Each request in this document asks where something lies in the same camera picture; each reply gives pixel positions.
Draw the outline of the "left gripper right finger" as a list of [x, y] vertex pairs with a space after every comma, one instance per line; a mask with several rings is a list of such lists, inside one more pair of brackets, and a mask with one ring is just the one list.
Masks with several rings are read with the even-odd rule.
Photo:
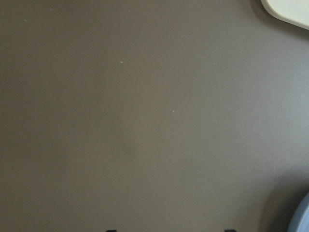
[[235, 229], [224, 229], [224, 232], [237, 232]]

